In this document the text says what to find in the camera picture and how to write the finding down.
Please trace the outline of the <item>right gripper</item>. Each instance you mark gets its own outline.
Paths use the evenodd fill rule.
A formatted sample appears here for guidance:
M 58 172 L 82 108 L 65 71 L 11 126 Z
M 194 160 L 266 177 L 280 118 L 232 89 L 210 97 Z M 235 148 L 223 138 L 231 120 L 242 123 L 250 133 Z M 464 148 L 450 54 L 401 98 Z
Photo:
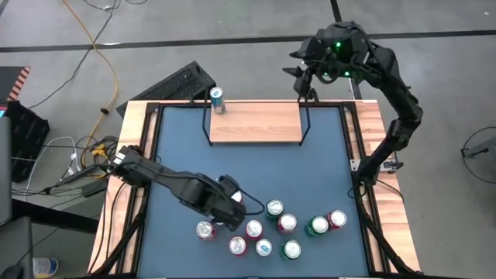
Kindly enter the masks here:
M 323 84 L 333 83 L 341 74 L 341 69 L 334 60 L 307 60 L 305 64 Z M 314 89 L 311 86 L 312 78 L 304 77 L 307 74 L 306 70 L 302 70 L 300 67 L 283 67 L 282 71 L 297 78 L 296 92 L 299 97 L 314 97 Z

